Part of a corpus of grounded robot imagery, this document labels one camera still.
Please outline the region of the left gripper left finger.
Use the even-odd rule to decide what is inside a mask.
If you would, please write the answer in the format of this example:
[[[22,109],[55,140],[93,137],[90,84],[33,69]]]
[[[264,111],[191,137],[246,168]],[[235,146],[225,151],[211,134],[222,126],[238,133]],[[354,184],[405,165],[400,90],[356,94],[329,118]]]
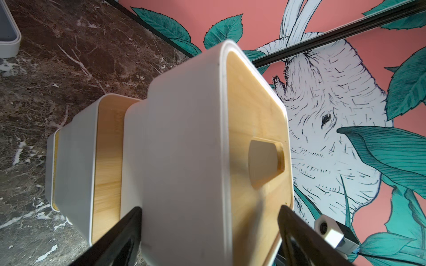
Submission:
[[[73,266],[133,266],[142,235],[142,208],[134,207]]]

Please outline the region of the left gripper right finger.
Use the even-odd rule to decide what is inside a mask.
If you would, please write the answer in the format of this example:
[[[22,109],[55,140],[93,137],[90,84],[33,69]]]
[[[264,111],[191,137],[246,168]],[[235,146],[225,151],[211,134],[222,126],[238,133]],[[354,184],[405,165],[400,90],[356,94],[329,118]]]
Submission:
[[[288,266],[350,266],[352,264],[338,254],[288,206],[281,206],[277,223],[282,238],[282,251]]]

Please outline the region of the large bamboo lid tissue box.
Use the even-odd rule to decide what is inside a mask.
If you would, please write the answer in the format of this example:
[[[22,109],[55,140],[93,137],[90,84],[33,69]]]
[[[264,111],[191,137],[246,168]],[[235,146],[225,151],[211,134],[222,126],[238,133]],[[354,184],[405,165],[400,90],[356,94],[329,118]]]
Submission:
[[[56,165],[57,165],[59,132],[60,132],[60,129],[57,129],[47,139],[47,151],[46,151],[46,162],[45,162],[44,194],[49,204],[51,205],[51,209],[55,212],[59,212],[59,208],[57,207],[54,201],[55,173],[56,173]]]

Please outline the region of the edge bamboo tissue box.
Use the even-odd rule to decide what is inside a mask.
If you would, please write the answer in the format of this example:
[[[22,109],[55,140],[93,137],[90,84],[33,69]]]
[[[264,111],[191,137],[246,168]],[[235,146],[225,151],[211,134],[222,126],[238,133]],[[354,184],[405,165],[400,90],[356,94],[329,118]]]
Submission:
[[[151,266],[270,266],[294,205],[284,104],[233,41],[155,78],[143,133]]]

